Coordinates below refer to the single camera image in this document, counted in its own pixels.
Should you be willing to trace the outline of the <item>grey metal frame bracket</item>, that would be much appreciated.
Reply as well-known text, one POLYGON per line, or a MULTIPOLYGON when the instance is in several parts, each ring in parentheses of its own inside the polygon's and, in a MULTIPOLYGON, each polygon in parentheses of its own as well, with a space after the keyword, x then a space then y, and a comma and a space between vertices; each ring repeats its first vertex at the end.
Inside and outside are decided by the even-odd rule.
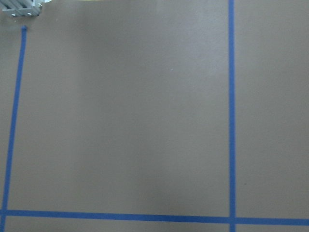
POLYGON ((50 0, 0 0, 0 9, 9 17, 39 16, 42 6, 50 0))

